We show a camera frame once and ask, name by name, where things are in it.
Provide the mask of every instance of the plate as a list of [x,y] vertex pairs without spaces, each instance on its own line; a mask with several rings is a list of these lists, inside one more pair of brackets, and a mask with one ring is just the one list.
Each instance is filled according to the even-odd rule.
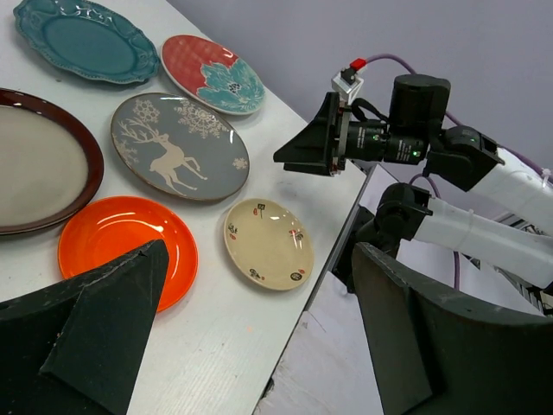
[[126,100],[113,115],[111,137],[137,176],[187,199],[223,199],[242,188],[250,172],[238,133],[188,98],[145,93]]
[[194,237],[166,207],[134,196],[95,201],[63,228],[58,245],[61,275],[68,279],[110,262],[153,239],[163,239],[169,254],[167,277],[157,311],[179,301],[198,269]]
[[124,17],[86,0],[23,0],[17,31],[52,65],[116,84],[156,75],[152,42]]
[[43,99],[0,89],[0,235],[73,216],[103,175],[98,143],[78,119]]
[[305,283],[315,255],[302,223],[274,201],[249,199],[226,216],[225,244],[232,261],[251,281],[271,290]]
[[162,64],[179,88],[219,112],[252,114],[263,104],[265,89],[253,69],[207,39],[168,38],[162,46]]

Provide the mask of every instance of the white deer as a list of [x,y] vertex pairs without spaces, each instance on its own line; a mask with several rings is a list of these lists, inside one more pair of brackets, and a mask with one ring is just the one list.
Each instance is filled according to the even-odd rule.
[[136,131],[129,128],[127,124],[120,121],[119,125],[121,126],[121,135],[132,138],[136,144],[145,144],[145,143],[157,143],[160,144],[165,149],[165,154],[152,161],[149,166],[149,171],[155,171],[159,174],[167,185],[172,188],[176,193],[182,195],[179,192],[174,184],[180,184],[185,188],[191,190],[196,190],[197,188],[188,186],[186,183],[183,183],[179,180],[175,169],[184,166],[197,175],[202,180],[207,180],[207,177],[204,177],[200,174],[200,165],[193,157],[186,157],[182,149],[169,142],[168,134],[160,134],[157,129],[151,128],[148,123],[143,122],[140,118],[127,118],[129,122],[128,125],[138,126],[144,128],[147,132]]

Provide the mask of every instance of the orange plate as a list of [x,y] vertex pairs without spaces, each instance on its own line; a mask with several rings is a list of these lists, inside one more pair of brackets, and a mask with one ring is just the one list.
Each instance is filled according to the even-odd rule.
[[140,197],[115,196],[95,201],[64,227],[58,263],[64,279],[101,266],[153,239],[163,239],[169,265],[157,311],[187,293],[198,270],[194,237],[166,207]]

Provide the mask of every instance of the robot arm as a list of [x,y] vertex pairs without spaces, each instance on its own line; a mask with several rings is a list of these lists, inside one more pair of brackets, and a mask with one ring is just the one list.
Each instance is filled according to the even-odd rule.
[[[315,119],[274,155],[284,169],[334,176],[346,160],[419,164],[468,193],[484,195],[553,234],[553,188],[546,179],[491,138],[467,126],[443,130],[450,85],[427,75],[394,82],[389,117],[363,99],[362,62],[333,78]],[[367,119],[361,108],[379,119]],[[466,212],[404,183],[382,196],[375,219],[358,239],[374,245],[417,239],[446,246],[511,271],[553,292],[553,239],[531,235]]]

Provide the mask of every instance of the teal plate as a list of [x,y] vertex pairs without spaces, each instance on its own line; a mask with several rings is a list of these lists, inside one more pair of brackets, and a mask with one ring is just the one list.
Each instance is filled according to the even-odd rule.
[[160,59],[142,30],[86,0],[23,0],[17,31],[53,65],[116,84],[155,76]]

